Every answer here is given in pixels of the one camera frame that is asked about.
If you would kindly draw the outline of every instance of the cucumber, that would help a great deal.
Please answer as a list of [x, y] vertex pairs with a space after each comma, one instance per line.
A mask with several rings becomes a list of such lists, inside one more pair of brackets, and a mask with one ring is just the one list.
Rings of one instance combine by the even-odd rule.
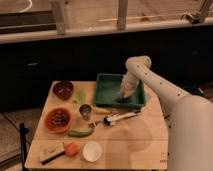
[[68, 131], [68, 136], [77, 138], [87, 137], [93, 133], [94, 129], [95, 127], [91, 127], [88, 131], [85, 132], [70, 130]]

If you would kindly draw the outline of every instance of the small table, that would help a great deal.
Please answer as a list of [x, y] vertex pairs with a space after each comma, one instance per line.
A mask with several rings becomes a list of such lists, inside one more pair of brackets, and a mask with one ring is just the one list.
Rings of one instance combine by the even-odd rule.
[[[34, 139], [25, 163], [30, 169], [166, 169], [168, 131], [163, 113], [156, 94], [144, 85], [146, 106], [141, 115], [118, 121], [115, 126], [102, 124], [95, 128], [92, 135], [85, 138], [71, 138], [66, 133], [51, 134], [44, 127], [44, 117], [47, 112], [56, 107], [65, 107], [73, 115], [72, 129], [85, 130], [87, 122], [81, 118], [78, 111], [79, 95], [85, 95], [85, 102], [92, 104], [95, 82], [72, 82], [74, 93], [67, 101], [62, 101], [49, 91]], [[90, 122], [100, 120], [103, 114], [92, 114]], [[94, 163], [86, 161], [82, 154], [70, 158], [65, 155], [42, 165], [39, 161], [41, 146], [51, 146], [57, 143], [76, 142], [82, 149], [86, 142], [96, 141], [102, 147], [102, 156]]]

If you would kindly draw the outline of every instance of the white plate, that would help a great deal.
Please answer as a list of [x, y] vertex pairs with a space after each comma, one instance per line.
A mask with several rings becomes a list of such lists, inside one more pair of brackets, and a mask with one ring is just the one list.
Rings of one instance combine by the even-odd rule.
[[101, 145], [95, 141], [89, 141], [83, 148], [83, 156], [87, 161], [95, 162], [101, 157]]

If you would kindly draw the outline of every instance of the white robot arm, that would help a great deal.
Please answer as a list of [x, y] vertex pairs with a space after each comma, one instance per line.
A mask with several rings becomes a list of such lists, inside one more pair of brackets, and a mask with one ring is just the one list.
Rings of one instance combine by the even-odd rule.
[[123, 98], [131, 96], [142, 80], [170, 107], [167, 170], [213, 171], [213, 103], [153, 73], [148, 56], [129, 58], [126, 67]]

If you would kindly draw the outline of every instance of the plastic tray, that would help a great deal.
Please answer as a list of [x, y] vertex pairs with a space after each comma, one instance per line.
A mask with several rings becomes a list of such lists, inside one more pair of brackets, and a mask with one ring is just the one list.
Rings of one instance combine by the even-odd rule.
[[123, 75], [100, 73], [96, 80], [94, 103], [99, 107], [141, 108], [145, 106], [144, 86], [140, 81], [136, 91], [125, 102], [118, 100]]

